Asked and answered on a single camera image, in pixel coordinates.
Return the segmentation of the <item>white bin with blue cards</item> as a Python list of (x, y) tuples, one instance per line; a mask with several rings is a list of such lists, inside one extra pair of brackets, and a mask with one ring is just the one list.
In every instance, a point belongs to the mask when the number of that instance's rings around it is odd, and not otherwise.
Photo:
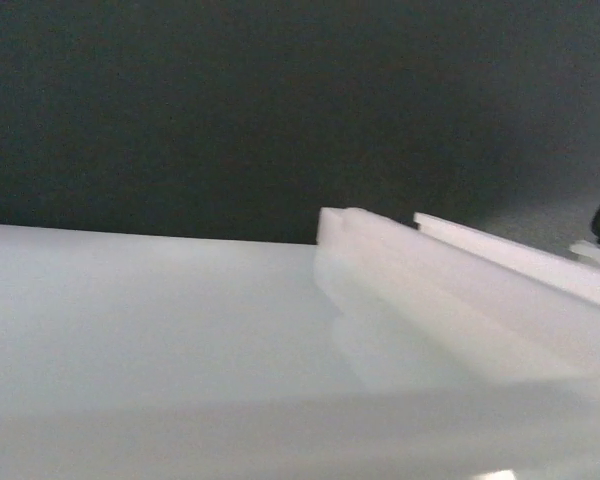
[(600, 479), (600, 247), (0, 225), (0, 479)]

